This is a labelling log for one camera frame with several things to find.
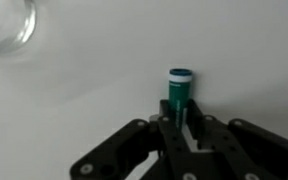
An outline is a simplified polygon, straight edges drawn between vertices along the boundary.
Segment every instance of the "green bottle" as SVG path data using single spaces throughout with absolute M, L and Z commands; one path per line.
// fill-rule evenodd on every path
M 185 110 L 190 98 L 190 86 L 193 73 L 188 69 L 171 69 L 169 72 L 169 105 L 171 119 L 175 120 L 176 127 L 181 130 L 186 121 Z

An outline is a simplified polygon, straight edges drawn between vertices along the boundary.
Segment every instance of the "clear glass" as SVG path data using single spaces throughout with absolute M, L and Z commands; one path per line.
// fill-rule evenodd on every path
M 34 0 L 0 0 L 0 53 L 22 47 L 35 26 Z

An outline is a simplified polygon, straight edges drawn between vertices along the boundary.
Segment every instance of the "white table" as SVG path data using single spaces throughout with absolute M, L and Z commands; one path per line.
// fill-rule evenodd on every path
M 82 155 L 158 112 L 172 67 L 198 73 L 205 113 L 288 138 L 288 1 L 38 6 L 30 43 L 0 56 L 0 180 L 69 180 Z

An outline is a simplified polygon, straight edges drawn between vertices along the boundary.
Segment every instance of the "black metal bracket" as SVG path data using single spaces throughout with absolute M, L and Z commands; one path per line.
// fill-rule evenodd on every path
M 125 179 L 152 151 L 160 157 L 141 180 L 288 180 L 288 140 L 241 119 L 225 125 L 193 100 L 187 107 L 192 137 L 208 152 L 190 151 L 162 100 L 157 121 L 128 123 L 72 166 L 72 180 Z

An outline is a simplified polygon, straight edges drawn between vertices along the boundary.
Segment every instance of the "glass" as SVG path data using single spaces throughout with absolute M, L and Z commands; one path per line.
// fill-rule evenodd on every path
M 34 0 L 0 0 L 0 53 L 22 47 L 35 26 Z

